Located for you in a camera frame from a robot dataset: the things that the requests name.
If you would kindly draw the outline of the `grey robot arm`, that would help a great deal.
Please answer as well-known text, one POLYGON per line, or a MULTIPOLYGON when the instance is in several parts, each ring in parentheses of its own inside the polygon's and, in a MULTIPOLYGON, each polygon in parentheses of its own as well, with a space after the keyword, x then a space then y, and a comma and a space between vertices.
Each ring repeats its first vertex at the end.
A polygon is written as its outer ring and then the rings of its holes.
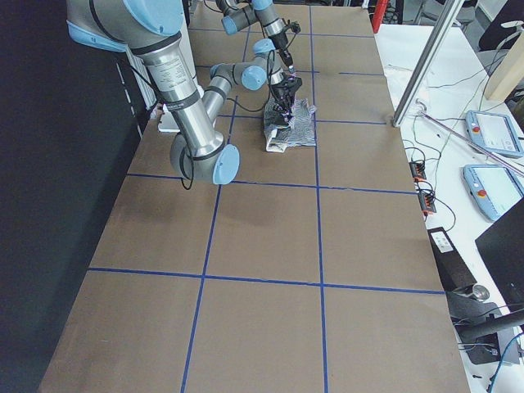
POLYGON ((259 23, 262 32, 272 41, 289 72, 292 75, 296 73, 294 61, 289 52, 291 42, 287 38, 287 31, 290 29, 294 34, 298 34, 300 24, 297 21, 281 18, 271 0, 217 0, 215 3, 223 14, 221 22, 227 35, 236 34, 259 23))
POLYGON ((296 91, 302 85, 289 52, 287 31, 297 22, 284 20, 271 1, 218 1, 226 34, 254 23, 266 37, 248 62, 218 64, 210 85, 199 91, 190 52, 183 51, 185 12, 180 1, 68 1, 67 25, 77 43, 142 59, 160 99, 179 128, 170 161, 183 179, 216 185, 231 183, 240 165, 238 149, 215 130, 214 122, 235 85, 256 91, 267 86, 283 120, 291 119, 296 91))

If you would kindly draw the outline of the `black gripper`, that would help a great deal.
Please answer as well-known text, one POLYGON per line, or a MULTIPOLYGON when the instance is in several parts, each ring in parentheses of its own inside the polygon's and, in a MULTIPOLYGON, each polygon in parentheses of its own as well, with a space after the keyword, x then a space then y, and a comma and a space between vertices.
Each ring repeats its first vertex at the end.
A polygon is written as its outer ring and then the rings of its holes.
POLYGON ((296 92, 302 86, 302 78, 296 76, 295 66, 291 63, 287 68, 290 75, 285 75, 282 81, 271 85, 271 94, 279 111, 291 110, 296 92))
POLYGON ((291 42, 287 38, 287 31, 289 29, 293 34, 298 34, 300 32, 299 22, 284 19, 277 20, 277 32, 273 35, 273 45, 278 50, 278 54, 282 61, 293 61, 292 55, 289 51, 291 42))

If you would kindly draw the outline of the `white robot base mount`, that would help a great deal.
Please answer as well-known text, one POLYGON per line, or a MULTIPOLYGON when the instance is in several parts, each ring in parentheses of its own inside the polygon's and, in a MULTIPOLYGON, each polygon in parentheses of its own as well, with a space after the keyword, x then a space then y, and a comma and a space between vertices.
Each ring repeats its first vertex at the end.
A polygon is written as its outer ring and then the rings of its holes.
POLYGON ((204 90, 200 84, 196 84, 196 92, 193 93, 189 98, 182 100, 180 102, 171 102, 169 105, 166 104, 166 100, 161 97, 159 101, 159 107, 156 109, 157 113, 160 115, 160 123, 158 129, 161 132, 166 133, 177 133, 180 131, 179 126, 176 122, 176 119, 173 116, 173 113, 169 109, 175 109, 176 111, 181 111, 186 109, 189 106, 193 105, 199 98, 202 98, 204 90))

